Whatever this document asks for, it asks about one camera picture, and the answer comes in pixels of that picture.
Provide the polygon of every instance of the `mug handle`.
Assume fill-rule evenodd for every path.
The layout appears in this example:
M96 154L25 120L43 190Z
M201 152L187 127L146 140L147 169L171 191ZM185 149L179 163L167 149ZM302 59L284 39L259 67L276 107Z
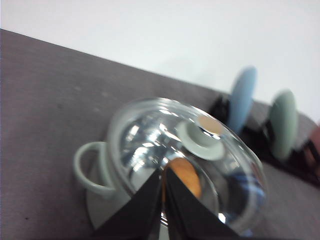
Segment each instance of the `mug handle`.
M116 189L112 187L113 184L109 183L109 185L111 186L103 186L96 184L93 181L90 181L81 169L81 158L84 155L84 153L88 151L97 151L99 153L98 157L100 159L104 158L106 151L106 143L104 141L93 141L81 146L75 152L73 158L73 172L77 180L84 188L108 199L112 197L116 191Z

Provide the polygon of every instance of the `gray tabletop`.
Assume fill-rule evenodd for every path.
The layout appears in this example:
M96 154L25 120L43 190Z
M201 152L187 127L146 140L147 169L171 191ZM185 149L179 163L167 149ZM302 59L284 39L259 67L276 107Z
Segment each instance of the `gray tabletop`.
M76 149L102 141L115 111L134 99L207 110L219 94L1 30L1 239L89 235L85 191L72 174ZM255 121L267 110L255 103ZM297 147L314 126L299 116ZM270 165L264 170L269 203L253 234L320 239L320 190Z

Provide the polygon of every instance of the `clear glass dome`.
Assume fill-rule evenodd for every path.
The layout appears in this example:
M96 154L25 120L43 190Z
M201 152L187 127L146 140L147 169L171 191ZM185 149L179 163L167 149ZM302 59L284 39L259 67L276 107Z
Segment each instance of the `clear glass dome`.
M257 156L225 125L196 107L165 98L132 102L112 119L107 142L111 164L129 195L155 169L185 158L199 177L199 200L236 232L252 227L266 202Z

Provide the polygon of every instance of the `white wall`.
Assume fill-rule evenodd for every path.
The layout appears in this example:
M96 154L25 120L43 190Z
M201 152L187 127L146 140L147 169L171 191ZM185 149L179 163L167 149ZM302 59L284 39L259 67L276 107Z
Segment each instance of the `white wall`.
M289 88L320 120L319 0L2 0L1 27L209 88L258 69L254 97Z

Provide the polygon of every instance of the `blue egg-shaped object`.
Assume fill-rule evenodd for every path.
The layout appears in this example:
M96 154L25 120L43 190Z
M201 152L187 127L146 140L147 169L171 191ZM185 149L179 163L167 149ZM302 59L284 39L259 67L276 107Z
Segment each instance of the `blue egg-shaped object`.
M239 134L243 129L252 106L252 96L257 81L257 69L247 67L237 78L229 98L229 114L226 125Z

